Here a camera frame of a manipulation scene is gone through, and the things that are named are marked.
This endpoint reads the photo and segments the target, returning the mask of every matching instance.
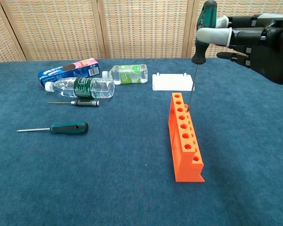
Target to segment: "green bottle label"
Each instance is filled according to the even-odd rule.
[[[90,84],[92,78],[77,78],[74,82],[74,91],[77,97],[91,97]]]
[[[123,65],[119,67],[119,76],[121,80],[121,84],[129,84],[132,83],[131,74],[141,74],[142,69],[140,65]]]

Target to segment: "green handle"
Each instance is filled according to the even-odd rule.
[[[202,27],[216,27],[217,20],[217,3],[214,0],[208,0],[203,4],[201,13],[197,21],[197,30]],[[209,44],[195,40],[195,55],[192,58],[192,62],[201,65],[206,62],[206,51]]]
[[[88,132],[88,123],[83,121],[74,121],[60,125],[52,125],[50,130],[52,133],[85,133]]]

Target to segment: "plastic bottle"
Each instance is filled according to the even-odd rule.
[[[148,81],[146,65],[115,65],[108,71],[102,72],[103,78],[112,78],[114,84],[145,83]]]
[[[65,97],[110,98],[115,84],[109,78],[64,78],[45,83],[45,90],[58,92]]]

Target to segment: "hole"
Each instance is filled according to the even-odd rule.
[[[192,148],[191,145],[185,145],[184,147],[185,147],[185,149],[191,149]]]
[[[181,124],[180,127],[183,128],[183,129],[186,129],[187,125],[186,124]]]
[[[189,138],[189,134],[184,133],[184,134],[183,134],[183,138],[184,138],[184,139],[188,139],[188,138]]]

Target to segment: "orange test tube rack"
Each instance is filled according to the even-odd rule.
[[[181,93],[172,93],[169,132],[176,182],[204,182],[204,166],[188,105]]]

